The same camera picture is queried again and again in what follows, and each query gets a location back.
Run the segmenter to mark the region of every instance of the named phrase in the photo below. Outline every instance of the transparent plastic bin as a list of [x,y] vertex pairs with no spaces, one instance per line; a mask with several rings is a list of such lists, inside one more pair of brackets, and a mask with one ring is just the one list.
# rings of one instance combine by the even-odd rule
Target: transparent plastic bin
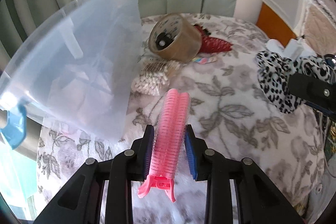
[[17,50],[0,77],[0,106],[120,140],[141,45],[138,0],[74,0]]

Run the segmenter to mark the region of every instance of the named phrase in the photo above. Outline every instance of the brown tape roll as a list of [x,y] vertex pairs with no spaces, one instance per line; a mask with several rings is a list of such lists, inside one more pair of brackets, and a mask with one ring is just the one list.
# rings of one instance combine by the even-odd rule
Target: brown tape roll
[[[162,32],[175,37],[174,42],[163,50],[158,50],[155,41]],[[202,45],[201,34],[179,14],[168,14],[153,28],[148,40],[149,49],[167,60],[188,62],[199,52]]]

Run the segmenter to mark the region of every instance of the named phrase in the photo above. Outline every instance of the floral blanket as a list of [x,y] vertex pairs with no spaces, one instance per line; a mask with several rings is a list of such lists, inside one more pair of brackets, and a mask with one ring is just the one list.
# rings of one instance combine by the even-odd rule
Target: floral blanket
[[[230,159],[252,158],[293,206],[299,204],[324,171],[322,138],[313,111],[302,105],[292,114],[282,114],[265,98],[258,85],[254,57],[264,49],[267,37],[255,25],[220,16],[184,16],[192,24],[207,28],[212,36],[234,44],[231,52],[218,54],[214,63],[188,63],[171,83],[171,88],[189,92],[192,98],[189,123],[196,136]],[[147,39],[159,18],[142,20],[141,58],[151,56]],[[157,124],[162,103],[160,96],[132,93],[124,137],[118,143],[60,122],[43,127],[37,159],[39,210],[86,158],[108,160],[130,148],[147,124]],[[157,189],[139,199],[139,185],[133,183],[134,223],[204,223],[206,182],[192,180],[185,152],[180,154],[175,177],[175,203]],[[104,210],[101,221],[104,222]]]

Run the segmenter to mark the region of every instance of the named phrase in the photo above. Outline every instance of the leopard print scrunchie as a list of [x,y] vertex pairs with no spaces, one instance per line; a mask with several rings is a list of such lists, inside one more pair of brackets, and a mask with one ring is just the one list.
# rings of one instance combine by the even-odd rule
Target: leopard print scrunchie
[[258,82],[266,98],[283,113],[291,113],[305,101],[288,91],[289,76],[298,72],[329,82],[331,67],[319,57],[300,57],[295,61],[275,52],[262,51],[256,55],[260,67]]

